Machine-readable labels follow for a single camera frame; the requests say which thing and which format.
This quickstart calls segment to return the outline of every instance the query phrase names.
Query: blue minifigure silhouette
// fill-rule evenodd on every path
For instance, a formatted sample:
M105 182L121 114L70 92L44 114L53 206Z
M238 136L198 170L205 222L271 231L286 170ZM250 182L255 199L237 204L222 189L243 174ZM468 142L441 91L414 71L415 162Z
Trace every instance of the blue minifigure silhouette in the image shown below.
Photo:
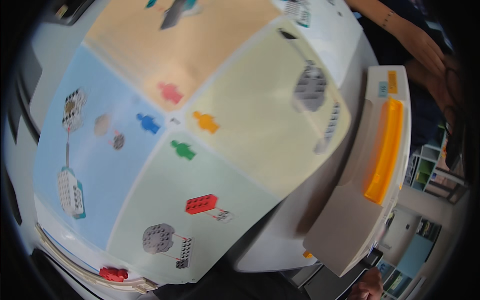
M150 131L153 134L156 134L156 132L160 129L160 126L155 124L155 122L153 121L153 117L137 114L137 119L142 124L143 129Z

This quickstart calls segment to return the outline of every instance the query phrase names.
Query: red arrow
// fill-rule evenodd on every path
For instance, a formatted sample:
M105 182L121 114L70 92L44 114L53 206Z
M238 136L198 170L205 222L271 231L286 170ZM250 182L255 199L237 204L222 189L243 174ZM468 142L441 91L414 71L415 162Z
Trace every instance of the red arrow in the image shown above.
M187 239L187 238L184 238L184 237L182 237L182 236L180 236L180 235L178 235L178 234L176 234L176 233L174 233L173 235L176 235L177 237L182 238L182 239L184 239L184 240Z
M207 215L211 216L212 218L215 218L216 219L216 216L212 216L211 214L209 214L208 212L204 212L206 213Z
M160 252L160 254L166 255L166 256L171 257L171 258L175 258L175 259L178 260L178 261L180 260L180 258L176 258L176 257L170 256L170 255L165 254L165 253L162 253L162 252Z

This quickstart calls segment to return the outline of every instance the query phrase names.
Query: blue label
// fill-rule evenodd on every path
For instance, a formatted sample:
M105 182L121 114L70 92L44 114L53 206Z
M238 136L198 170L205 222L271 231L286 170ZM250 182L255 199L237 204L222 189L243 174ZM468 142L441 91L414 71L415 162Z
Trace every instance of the blue label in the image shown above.
M378 96L380 98L387 98L387 96L388 96L388 82L380 81L378 83Z

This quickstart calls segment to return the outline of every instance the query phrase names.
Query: dark clothing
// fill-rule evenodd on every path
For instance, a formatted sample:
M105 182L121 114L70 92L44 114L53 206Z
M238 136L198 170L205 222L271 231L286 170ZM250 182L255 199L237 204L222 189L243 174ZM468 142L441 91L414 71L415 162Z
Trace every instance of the dark clothing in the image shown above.
M444 53L450 53L439 31L428 27L423 14L408 0L380 0L400 17L423 29ZM359 19L380 65L404 65L413 56L383 28L365 17ZM432 139L444 117L435 100L423 87L409 81L412 107L410 154Z

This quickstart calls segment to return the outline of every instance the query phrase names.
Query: yellow minifigure silhouette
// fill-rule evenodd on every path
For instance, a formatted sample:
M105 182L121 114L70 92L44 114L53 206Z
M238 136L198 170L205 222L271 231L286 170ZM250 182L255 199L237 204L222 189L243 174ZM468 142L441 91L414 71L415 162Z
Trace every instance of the yellow minifigure silhouette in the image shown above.
M214 117L208 114L201 114L199 111L193 112L193 117L198 120L198 127L208 130L214 134L220 126L214 122Z

